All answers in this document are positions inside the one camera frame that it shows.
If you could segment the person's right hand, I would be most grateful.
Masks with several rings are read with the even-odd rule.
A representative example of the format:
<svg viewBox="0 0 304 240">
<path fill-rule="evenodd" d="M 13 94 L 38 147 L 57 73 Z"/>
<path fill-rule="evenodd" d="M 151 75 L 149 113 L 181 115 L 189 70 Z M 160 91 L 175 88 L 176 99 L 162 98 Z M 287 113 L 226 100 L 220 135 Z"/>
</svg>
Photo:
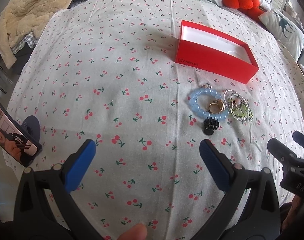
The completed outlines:
<svg viewBox="0 0 304 240">
<path fill-rule="evenodd" d="M 278 239 L 304 239 L 304 200 L 295 196 L 286 205 L 288 213 L 282 223 L 282 231 Z"/>
</svg>

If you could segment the person's left hand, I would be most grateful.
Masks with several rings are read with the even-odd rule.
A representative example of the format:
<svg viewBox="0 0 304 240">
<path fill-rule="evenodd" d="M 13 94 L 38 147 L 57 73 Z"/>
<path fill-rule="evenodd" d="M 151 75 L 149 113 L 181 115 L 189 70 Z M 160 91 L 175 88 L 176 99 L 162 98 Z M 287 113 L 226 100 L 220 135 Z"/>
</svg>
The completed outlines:
<svg viewBox="0 0 304 240">
<path fill-rule="evenodd" d="M 117 240 L 145 240 L 147 237 L 147 228 L 144 224 L 138 223 L 131 229 L 122 233 Z"/>
</svg>

